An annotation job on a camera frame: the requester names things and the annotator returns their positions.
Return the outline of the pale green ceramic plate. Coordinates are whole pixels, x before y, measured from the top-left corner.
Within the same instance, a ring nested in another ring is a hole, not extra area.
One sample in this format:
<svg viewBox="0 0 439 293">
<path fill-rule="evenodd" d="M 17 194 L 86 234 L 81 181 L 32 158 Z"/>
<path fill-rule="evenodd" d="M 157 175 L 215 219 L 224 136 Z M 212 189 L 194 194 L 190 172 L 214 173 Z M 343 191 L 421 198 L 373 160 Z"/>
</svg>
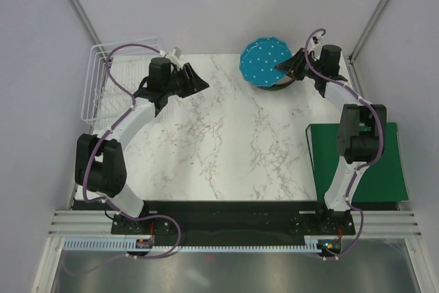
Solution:
<svg viewBox="0 0 439 293">
<path fill-rule="evenodd" d="M 258 89 L 261 89 L 263 91 L 280 91 L 282 89 L 287 88 L 288 86 L 290 86 L 291 84 L 293 84 L 294 81 L 290 81 L 290 82 L 286 82 L 283 84 L 274 84 L 272 86 L 258 86 Z"/>
</svg>

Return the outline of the blue scalloped plate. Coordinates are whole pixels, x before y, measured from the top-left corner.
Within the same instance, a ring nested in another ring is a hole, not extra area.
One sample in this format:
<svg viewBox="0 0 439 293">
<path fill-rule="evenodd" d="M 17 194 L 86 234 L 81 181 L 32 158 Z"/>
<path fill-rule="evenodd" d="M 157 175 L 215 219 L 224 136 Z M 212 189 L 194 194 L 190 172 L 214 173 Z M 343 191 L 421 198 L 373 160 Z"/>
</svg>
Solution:
<svg viewBox="0 0 439 293">
<path fill-rule="evenodd" d="M 273 36 L 252 41 L 240 55 L 239 70 L 242 78 L 255 87 L 272 86 L 281 80 L 292 79 L 275 66 L 293 56 L 287 44 Z"/>
</svg>

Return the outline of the brown rimmed beige plate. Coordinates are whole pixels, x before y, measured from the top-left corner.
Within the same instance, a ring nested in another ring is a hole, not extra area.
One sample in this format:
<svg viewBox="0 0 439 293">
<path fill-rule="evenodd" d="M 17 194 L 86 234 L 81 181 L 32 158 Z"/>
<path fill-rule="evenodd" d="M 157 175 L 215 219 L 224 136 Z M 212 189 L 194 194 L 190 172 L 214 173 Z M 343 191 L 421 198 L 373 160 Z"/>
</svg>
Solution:
<svg viewBox="0 0 439 293">
<path fill-rule="evenodd" d="M 295 82 L 295 79 L 281 80 L 280 82 L 273 84 L 271 86 L 271 89 L 284 89 L 290 84 L 292 84 L 293 82 Z"/>
</svg>

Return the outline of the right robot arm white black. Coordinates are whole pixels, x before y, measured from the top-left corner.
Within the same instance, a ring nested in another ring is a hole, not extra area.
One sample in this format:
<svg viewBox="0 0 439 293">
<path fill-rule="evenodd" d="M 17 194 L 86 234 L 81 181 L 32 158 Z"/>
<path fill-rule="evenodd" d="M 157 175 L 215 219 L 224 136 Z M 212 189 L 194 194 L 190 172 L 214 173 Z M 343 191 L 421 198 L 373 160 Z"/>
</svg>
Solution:
<svg viewBox="0 0 439 293">
<path fill-rule="evenodd" d="M 341 48 L 324 45 L 314 60 L 302 48 L 276 69 L 299 81 L 310 78 L 319 94 L 341 113 L 337 131 L 339 162 L 333 180 L 324 195 L 326 208 L 333 211 L 352 209 L 352 199 L 366 170 L 385 150 L 387 108 L 372 104 L 357 94 L 340 75 Z"/>
</svg>

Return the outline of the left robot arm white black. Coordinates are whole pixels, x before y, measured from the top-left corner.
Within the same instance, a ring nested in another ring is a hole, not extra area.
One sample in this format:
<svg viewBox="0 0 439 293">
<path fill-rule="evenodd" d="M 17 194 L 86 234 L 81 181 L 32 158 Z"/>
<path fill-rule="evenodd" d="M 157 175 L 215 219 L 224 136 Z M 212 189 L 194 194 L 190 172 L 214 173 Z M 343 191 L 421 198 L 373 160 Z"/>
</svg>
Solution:
<svg viewBox="0 0 439 293">
<path fill-rule="evenodd" d="M 82 134 L 77 140 L 75 182 L 82 187 L 83 200 L 103 201 L 128 218 L 138 218 L 145 203 L 128 186 L 125 148 L 170 97 L 186 98 L 207 88 L 190 63 L 179 66 L 168 58 L 153 58 L 149 74 L 128 94 L 132 104 L 120 118 L 102 132 Z"/>
</svg>

